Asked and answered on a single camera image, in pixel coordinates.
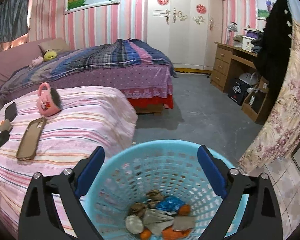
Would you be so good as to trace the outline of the small orange fruit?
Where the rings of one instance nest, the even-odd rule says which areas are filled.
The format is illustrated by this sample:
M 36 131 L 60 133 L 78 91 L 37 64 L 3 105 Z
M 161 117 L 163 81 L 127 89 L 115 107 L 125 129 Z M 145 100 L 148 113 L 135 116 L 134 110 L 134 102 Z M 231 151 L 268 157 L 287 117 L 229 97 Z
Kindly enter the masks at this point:
M 178 216 L 188 216 L 191 212 L 191 207 L 187 204 L 180 207 L 178 210 Z

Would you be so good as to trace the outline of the orange plastic bag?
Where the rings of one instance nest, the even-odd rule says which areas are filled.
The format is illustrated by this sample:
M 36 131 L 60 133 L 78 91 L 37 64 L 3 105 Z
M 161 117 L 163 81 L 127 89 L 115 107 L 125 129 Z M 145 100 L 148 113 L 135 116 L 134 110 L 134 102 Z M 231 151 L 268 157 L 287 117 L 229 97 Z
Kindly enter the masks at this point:
M 183 231 L 174 231 L 170 226 L 162 231 L 162 239 L 163 240 L 177 240 L 187 237 L 191 232 L 191 229 L 183 230 Z

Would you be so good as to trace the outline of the blue plastic bag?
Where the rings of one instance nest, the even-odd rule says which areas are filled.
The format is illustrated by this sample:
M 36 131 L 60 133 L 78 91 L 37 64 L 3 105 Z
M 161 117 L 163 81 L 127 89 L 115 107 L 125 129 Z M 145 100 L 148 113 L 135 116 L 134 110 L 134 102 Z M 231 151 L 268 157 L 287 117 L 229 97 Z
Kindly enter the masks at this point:
M 167 212 L 179 212 L 180 208 L 186 203 L 175 196 L 168 196 L 156 204 L 155 209 Z

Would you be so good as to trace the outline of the brown paper ball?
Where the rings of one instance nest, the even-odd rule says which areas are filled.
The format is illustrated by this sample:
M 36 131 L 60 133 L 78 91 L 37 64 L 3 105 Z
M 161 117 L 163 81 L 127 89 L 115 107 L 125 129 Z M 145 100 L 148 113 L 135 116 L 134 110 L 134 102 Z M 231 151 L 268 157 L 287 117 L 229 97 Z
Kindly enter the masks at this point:
M 143 218 L 147 208 L 147 203 L 136 202 L 129 208 L 128 214 L 138 216 L 139 218 Z

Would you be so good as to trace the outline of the beige cloth pouch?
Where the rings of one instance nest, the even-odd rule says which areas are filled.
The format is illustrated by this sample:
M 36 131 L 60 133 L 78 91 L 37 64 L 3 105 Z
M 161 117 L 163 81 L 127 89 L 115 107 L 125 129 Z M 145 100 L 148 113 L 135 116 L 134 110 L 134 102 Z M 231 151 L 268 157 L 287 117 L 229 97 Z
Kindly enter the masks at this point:
M 164 211 L 147 209 L 142 222 L 154 236 L 159 237 L 166 228 L 173 225 L 174 217 L 167 215 Z

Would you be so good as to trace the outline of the pink cartoon mug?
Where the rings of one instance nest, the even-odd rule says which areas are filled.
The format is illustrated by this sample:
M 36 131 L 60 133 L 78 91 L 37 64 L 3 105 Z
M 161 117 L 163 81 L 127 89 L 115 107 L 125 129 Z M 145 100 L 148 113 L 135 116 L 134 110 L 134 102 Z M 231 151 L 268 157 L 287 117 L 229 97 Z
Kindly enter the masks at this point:
M 50 117 L 62 110 L 62 101 L 56 89 L 47 82 L 42 83 L 38 89 L 37 108 L 44 117 Z

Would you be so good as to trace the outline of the floral curtain right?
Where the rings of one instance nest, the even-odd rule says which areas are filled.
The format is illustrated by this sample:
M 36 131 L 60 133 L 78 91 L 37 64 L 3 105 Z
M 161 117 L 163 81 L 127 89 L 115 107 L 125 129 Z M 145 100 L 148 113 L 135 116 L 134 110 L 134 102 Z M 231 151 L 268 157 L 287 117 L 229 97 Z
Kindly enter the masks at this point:
M 247 174 L 278 157 L 290 157 L 300 142 L 300 23 L 293 21 L 292 48 L 279 96 L 258 136 L 238 161 Z

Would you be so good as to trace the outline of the brown pillow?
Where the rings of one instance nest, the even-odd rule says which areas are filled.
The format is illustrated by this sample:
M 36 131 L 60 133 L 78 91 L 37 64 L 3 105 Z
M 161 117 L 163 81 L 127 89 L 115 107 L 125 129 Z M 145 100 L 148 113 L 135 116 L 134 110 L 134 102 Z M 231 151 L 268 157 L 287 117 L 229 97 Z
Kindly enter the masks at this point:
M 45 54 L 48 51 L 55 51 L 57 54 L 70 51 L 71 48 L 62 38 L 55 38 L 38 44 L 42 53 Z

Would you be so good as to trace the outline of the dark grey window curtain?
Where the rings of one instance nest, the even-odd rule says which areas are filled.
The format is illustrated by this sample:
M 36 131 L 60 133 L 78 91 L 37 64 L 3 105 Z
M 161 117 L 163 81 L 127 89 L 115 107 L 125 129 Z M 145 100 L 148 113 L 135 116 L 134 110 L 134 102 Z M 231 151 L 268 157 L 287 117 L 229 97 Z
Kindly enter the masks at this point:
M 28 33 L 29 0 L 3 0 L 0 5 L 0 43 L 12 42 Z

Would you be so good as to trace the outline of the wooden desk with drawers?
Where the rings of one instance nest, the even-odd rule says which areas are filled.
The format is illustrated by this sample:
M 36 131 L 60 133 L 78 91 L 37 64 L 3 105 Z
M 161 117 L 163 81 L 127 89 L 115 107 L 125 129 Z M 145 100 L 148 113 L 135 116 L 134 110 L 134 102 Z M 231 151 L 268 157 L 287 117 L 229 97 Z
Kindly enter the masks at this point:
M 241 109 L 253 122 L 263 124 L 270 113 L 270 101 L 268 92 L 259 86 L 261 77 L 254 65 L 256 54 L 219 42 L 215 44 L 217 49 L 210 83 L 226 94 L 232 79 L 251 85 Z

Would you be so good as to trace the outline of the large bed with plaid blanket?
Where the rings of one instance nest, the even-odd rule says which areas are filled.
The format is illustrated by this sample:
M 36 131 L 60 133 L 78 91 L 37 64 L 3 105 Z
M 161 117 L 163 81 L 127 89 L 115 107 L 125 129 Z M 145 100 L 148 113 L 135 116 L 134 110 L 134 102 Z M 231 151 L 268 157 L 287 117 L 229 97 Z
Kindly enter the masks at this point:
M 30 68 L 32 60 L 44 56 L 38 44 L 48 40 L 52 39 L 0 52 L 0 102 L 8 103 L 47 82 L 55 89 L 116 88 L 142 111 L 153 112 L 156 106 L 173 108 L 173 64 L 146 42 L 118 39 L 111 44 L 59 53 L 55 59 Z

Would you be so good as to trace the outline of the black hanging coat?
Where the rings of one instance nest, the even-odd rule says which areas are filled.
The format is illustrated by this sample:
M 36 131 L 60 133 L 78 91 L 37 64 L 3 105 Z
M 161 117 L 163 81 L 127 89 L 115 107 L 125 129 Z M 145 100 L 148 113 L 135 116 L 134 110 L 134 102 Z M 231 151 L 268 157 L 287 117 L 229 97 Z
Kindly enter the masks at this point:
M 292 45 L 292 15 L 287 0 L 277 0 L 266 19 L 261 49 L 254 65 L 269 84 L 268 97 L 275 103 L 285 79 Z

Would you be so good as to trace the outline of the desk lamp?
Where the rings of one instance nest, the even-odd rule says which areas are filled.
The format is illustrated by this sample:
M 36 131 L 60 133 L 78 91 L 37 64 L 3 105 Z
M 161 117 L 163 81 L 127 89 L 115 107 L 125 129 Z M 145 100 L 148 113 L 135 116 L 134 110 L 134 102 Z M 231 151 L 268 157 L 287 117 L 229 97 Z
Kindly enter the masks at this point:
M 226 26 L 226 28 L 227 28 L 226 44 L 229 45 L 230 44 L 230 36 L 231 36 L 231 34 L 238 32 L 237 23 L 236 22 L 231 22 L 231 23 L 229 23 Z

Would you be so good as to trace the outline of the small framed photo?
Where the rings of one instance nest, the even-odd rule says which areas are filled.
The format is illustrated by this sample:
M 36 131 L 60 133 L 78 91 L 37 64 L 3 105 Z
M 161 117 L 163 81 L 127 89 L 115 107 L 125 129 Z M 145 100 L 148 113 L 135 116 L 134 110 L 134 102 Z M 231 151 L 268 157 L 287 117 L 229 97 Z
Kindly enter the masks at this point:
M 277 0 L 256 0 L 256 19 L 265 20 Z

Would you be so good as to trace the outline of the white wardrobe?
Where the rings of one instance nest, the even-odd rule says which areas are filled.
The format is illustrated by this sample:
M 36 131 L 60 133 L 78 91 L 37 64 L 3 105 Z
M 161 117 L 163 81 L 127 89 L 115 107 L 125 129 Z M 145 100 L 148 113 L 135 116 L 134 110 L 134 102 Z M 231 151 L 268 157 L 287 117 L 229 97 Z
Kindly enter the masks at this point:
M 147 43 L 176 69 L 210 72 L 222 39 L 222 0 L 147 0 Z

